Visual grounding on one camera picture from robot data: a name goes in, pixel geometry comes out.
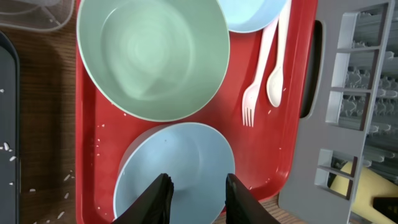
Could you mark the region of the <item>light blue bowl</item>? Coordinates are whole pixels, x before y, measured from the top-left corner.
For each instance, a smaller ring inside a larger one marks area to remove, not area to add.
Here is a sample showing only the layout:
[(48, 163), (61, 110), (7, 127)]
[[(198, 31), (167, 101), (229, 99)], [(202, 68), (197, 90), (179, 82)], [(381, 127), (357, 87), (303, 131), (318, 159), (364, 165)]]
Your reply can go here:
[(174, 183), (171, 223), (211, 224), (224, 209), (226, 177), (235, 172), (226, 138), (203, 123), (163, 124), (139, 135), (122, 156), (113, 195), (121, 216), (162, 173)]

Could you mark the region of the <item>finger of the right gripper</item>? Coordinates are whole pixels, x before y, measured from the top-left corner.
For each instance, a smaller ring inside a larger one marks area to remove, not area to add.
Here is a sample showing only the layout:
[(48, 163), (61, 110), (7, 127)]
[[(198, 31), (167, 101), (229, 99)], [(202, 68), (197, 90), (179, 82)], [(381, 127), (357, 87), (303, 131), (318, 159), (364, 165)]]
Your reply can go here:
[(397, 197), (374, 197), (373, 207), (383, 215), (397, 215)]

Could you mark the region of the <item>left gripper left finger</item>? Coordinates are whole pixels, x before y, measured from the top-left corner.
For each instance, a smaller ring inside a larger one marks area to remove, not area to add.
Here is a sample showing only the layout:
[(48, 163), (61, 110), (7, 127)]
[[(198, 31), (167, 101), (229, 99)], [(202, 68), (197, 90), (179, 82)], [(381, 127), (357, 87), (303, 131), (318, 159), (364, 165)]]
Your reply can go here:
[(112, 224), (169, 224), (174, 183), (160, 174)]

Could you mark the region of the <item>yellow cup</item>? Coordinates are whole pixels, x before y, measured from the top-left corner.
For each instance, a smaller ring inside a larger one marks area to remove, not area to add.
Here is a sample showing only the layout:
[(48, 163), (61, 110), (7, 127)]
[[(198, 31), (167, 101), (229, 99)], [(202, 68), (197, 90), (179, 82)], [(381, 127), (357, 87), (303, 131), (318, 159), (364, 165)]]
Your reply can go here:
[(397, 197), (397, 186), (363, 167), (351, 211), (372, 223), (394, 224), (394, 221), (373, 208), (374, 197)]

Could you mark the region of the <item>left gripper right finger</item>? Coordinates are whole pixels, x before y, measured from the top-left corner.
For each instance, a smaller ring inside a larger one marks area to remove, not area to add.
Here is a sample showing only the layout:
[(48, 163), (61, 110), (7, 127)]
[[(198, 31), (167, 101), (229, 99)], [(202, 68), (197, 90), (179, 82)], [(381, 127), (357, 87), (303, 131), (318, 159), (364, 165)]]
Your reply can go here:
[(234, 174), (226, 178), (226, 224), (279, 224)]

